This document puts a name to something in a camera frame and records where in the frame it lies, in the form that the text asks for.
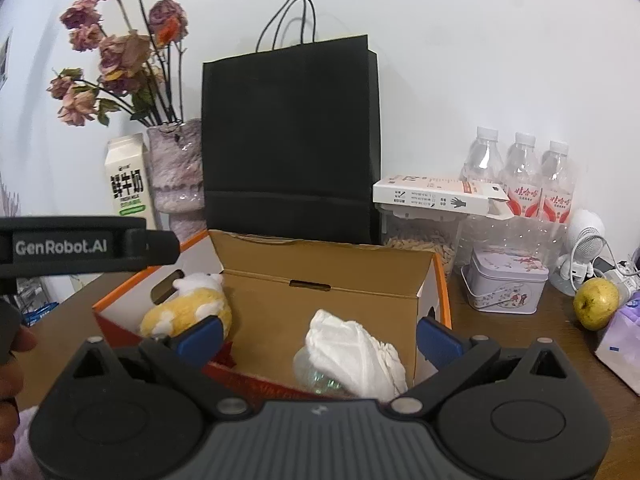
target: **yellow and white plush toy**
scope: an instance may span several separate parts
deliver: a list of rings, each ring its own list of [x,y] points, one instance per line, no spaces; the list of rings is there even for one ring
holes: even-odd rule
[[[222,274],[196,272],[174,280],[178,297],[153,307],[140,324],[140,335],[177,336],[207,316],[218,316],[225,338],[231,328],[231,309],[222,290]]]

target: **human hand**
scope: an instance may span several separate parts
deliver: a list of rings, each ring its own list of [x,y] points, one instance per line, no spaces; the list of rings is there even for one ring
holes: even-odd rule
[[[17,333],[12,350],[27,352],[36,346],[36,336],[29,329],[21,327]],[[14,357],[0,366],[0,399],[11,399],[20,393],[24,383],[22,369]],[[15,406],[4,400],[0,402],[0,463],[6,462],[14,454],[14,432],[20,424]]]

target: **wall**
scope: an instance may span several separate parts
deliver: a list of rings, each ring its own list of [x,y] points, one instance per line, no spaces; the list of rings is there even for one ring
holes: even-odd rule
[[[109,213],[105,145],[130,128],[124,120],[73,128],[55,118],[59,103],[44,93],[50,69],[87,66],[94,56],[66,44],[57,16],[71,1],[0,7],[0,38],[14,28],[0,91],[0,168],[25,214]],[[202,62],[251,52],[283,0],[177,1],[190,18],[185,108],[194,117]],[[638,0],[314,1],[319,39],[367,33],[378,53],[383,173],[458,174],[479,124],[500,130],[504,151],[516,130],[537,135],[540,150],[567,140],[581,168],[576,204],[602,216],[618,258],[635,250]],[[111,4],[107,17],[117,20]]]

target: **milk carton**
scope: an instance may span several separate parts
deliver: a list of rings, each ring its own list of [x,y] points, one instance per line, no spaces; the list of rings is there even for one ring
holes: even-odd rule
[[[144,218],[147,229],[157,229],[159,221],[148,184],[148,151],[142,134],[111,139],[104,167],[114,212]]]

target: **textured ceramic vase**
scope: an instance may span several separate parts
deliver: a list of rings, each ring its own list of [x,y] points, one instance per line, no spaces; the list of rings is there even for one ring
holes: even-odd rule
[[[200,119],[147,130],[154,203],[169,215],[180,242],[207,228],[204,219]]]

